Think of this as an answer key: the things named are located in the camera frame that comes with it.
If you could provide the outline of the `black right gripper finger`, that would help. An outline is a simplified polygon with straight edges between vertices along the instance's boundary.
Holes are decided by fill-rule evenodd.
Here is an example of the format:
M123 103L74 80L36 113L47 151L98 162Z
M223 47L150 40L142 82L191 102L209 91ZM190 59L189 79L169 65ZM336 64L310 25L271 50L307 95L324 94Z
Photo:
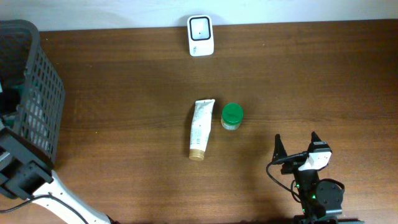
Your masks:
M308 152L315 152L322 147L322 140L318 137L315 131L311 133L311 141L308 145Z
M280 134L276 134L272 162L285 162L286 158L287 153L282 143Z

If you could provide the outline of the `green lid jar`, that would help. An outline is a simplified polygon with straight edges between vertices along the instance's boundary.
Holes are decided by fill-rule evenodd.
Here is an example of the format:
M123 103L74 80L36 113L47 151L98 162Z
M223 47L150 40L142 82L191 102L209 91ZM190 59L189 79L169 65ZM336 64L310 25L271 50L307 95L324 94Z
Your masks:
M244 118L244 110L237 103L228 103L222 110L221 125L228 131L237 130Z

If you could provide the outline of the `white tube tan cap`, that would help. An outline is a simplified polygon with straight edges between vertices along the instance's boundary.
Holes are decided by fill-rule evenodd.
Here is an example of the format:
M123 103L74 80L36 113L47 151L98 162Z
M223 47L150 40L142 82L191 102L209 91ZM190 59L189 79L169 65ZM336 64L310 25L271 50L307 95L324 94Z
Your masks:
M193 161L204 160L208 139L211 132L212 112L215 99L198 100L190 131L189 159Z

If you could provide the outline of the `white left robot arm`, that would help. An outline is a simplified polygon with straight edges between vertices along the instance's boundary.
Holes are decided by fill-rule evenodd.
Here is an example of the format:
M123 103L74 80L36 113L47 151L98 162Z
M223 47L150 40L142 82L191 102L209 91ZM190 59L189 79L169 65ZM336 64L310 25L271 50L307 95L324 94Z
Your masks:
M1 194L23 200L1 213L35 203L65 223L115 223L70 191L53 168L53 162L43 151L9 128L1 128Z

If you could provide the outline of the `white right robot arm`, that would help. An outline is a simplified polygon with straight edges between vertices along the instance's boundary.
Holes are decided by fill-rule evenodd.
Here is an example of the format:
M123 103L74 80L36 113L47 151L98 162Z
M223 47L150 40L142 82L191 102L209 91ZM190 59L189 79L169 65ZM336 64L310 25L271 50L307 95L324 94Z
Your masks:
M294 216L294 223L338 223L337 216L343 213L341 204L345 186L337 180L320 179L318 176L318 172L328 165L331 155L328 143L322 141L315 132L311 133L306 151L290 156L280 135L275 135L274 153L266 168L281 165L281 174L292 174L294 180L290 187L286 187L269 172L267 174L301 204L303 214Z

